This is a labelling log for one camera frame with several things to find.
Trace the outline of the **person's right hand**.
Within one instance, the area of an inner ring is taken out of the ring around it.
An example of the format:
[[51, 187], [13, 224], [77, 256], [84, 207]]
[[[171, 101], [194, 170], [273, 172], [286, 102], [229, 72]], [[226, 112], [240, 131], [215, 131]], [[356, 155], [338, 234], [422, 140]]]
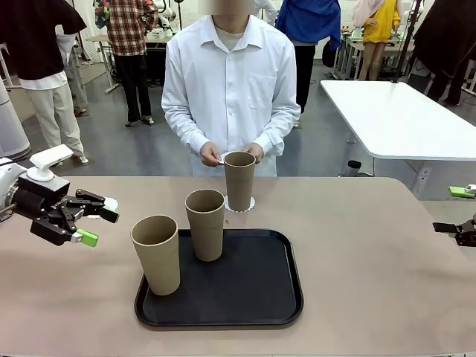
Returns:
[[206, 142], [200, 149], [200, 158], [207, 167], [217, 167], [223, 165], [218, 147], [212, 142]]

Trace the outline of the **person's left hand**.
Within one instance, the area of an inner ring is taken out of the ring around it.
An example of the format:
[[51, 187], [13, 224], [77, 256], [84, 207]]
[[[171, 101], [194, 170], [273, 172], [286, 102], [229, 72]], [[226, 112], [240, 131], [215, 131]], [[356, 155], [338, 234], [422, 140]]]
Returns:
[[259, 164], [264, 157], [263, 148], [259, 144], [254, 142], [248, 144], [242, 149], [242, 151], [254, 156], [255, 164]]

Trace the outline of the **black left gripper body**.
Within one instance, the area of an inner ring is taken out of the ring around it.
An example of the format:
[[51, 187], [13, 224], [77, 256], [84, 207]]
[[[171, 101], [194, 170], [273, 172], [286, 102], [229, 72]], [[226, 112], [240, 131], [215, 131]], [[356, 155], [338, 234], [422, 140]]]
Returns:
[[29, 219], [44, 215], [67, 195], [70, 182], [54, 176], [50, 181], [36, 181], [21, 174], [14, 193], [15, 212]]

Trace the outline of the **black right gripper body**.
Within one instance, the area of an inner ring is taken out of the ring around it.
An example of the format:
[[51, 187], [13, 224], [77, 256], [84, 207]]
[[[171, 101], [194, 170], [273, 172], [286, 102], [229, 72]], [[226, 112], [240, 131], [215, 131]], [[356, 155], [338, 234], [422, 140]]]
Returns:
[[459, 246], [476, 246], [475, 219], [457, 225], [455, 240]]

